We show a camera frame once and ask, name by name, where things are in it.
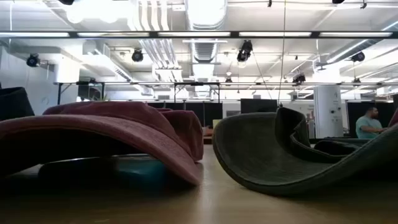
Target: man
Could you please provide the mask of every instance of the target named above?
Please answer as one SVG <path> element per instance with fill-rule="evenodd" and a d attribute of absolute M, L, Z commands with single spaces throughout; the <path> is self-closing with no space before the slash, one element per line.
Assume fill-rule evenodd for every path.
<path fill-rule="evenodd" d="M 371 107 L 356 121 L 356 135 L 359 139 L 375 138 L 385 130 L 377 120 L 378 115 L 377 108 Z"/>

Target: cap brim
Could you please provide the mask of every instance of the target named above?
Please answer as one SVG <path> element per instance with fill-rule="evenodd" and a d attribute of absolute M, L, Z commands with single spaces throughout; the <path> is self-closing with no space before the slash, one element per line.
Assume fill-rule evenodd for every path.
<path fill-rule="evenodd" d="M 102 142 L 103 147 L 98 148 L 98 144 L 97 148 L 87 147 L 90 145 L 87 143 L 81 148 L 79 142 L 87 141 L 86 134 L 91 136 L 91 141 Z M 120 118 L 45 115 L 2 121 L 0 149 L 1 175 L 13 174 L 43 161 L 140 151 L 162 161 L 187 182 L 195 185 L 200 182 L 200 171 L 193 159 L 174 140 L 144 124 Z"/>
<path fill-rule="evenodd" d="M 213 135 L 213 148 L 222 168 L 235 181 L 258 192 L 307 192 L 398 156 L 398 126 L 394 126 L 338 162 L 305 161 L 277 142 L 275 116 L 254 113 L 226 118 Z"/>

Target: red hat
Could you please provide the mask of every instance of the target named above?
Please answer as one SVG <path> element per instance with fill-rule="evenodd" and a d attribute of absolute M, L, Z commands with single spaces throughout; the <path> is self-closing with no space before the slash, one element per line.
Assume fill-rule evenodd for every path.
<path fill-rule="evenodd" d="M 202 136 L 192 111 L 157 110 L 141 102 L 54 106 L 42 116 L 0 122 L 0 175 L 65 159 L 146 153 L 199 184 L 195 161 L 203 156 Z M 79 148 L 82 141 L 92 144 Z"/>

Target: teal shirt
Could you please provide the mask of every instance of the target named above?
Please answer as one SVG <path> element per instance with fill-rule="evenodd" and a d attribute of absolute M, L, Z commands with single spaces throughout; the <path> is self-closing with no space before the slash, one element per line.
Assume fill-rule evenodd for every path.
<path fill-rule="evenodd" d="M 356 135 L 359 139 L 372 139 L 379 135 L 379 133 L 367 133 L 362 131 L 362 126 L 369 126 L 372 128 L 382 128 L 379 120 L 362 116 L 356 121 Z"/>

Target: table surface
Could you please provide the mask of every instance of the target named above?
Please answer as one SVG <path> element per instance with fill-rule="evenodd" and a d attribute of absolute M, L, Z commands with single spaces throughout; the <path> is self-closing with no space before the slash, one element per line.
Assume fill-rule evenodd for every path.
<path fill-rule="evenodd" d="M 395 182 L 347 180 L 306 197 L 278 198 L 237 184 L 211 146 L 205 146 L 199 166 L 201 186 L 161 194 L 120 189 L 54 194 L 32 187 L 37 168 L 30 169 L 2 180 L 0 223 L 398 223 Z M 7 192 L 10 186 L 18 189 Z"/>

